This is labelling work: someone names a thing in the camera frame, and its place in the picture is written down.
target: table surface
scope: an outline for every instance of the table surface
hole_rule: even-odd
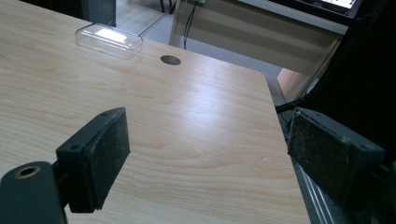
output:
[[[309,223],[263,74],[150,40],[117,59],[76,45],[87,24],[0,0],[0,176],[125,106],[131,154],[69,223]]]

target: cable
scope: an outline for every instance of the cable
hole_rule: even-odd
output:
[[[184,22],[187,23],[187,0],[184,0]]]
[[[191,24],[192,24],[192,19],[194,18],[195,8],[198,5],[198,3],[199,3],[199,1],[195,0],[194,7],[192,8],[190,16],[189,16],[189,18],[187,19],[187,22],[186,22],[186,27],[184,28],[184,49],[187,49],[187,47],[186,47],[186,45],[187,45],[187,36],[189,35],[189,31],[190,31]]]

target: floor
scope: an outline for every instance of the floor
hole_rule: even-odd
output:
[[[117,0],[117,28],[142,35],[163,13],[157,0]]]
[[[123,9],[125,11],[125,1],[141,1],[141,2],[150,2],[151,9],[161,11],[160,1],[158,0],[118,0],[123,1]],[[172,24],[173,24],[173,14],[169,14],[170,7],[168,5],[168,0],[164,0],[166,11],[162,13],[161,17],[153,22],[148,29],[144,29],[140,35],[145,39],[155,40],[164,44],[169,43]],[[117,23],[122,24],[122,28],[126,31],[133,29],[135,21],[128,23],[128,21],[124,21],[125,18],[118,18]],[[227,49],[220,49],[214,46],[207,45],[205,43],[188,39],[187,41],[187,50],[200,53],[212,58],[216,58],[219,60],[223,60],[228,63],[238,64],[240,66],[244,66],[250,69],[254,69],[263,73],[263,76],[267,79],[268,87],[271,92],[274,105],[282,105],[285,104],[285,98],[282,94],[282,91],[277,82],[277,75],[279,74],[281,68],[269,64],[266,62],[262,62],[253,58],[249,58],[245,55],[241,55]],[[292,112],[288,111],[278,115],[279,123],[281,124],[282,130],[285,135],[285,139],[288,139],[288,124],[291,119]],[[297,179],[299,181],[302,194],[304,196],[305,205],[307,207],[308,214],[311,219],[311,223],[352,223],[350,221],[350,217],[346,216],[342,211],[337,209],[336,206],[330,202],[330,200],[324,195],[318,187],[316,187],[315,183],[307,180],[307,176],[304,174],[304,171],[297,163],[293,163]]]

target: black cable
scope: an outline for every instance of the black cable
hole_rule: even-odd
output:
[[[198,5],[198,2],[199,2],[198,0],[195,0],[194,7],[192,8],[190,16],[189,16],[189,18],[187,19],[187,22],[186,22],[186,27],[184,28],[184,49],[187,49],[186,48],[187,36],[189,35],[189,31],[190,31],[191,24],[192,24],[192,19],[194,18],[195,8]]]

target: chair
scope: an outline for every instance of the chair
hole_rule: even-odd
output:
[[[169,0],[169,6],[172,7],[172,0]],[[165,12],[165,7],[163,6],[163,0],[161,0],[161,9]]]

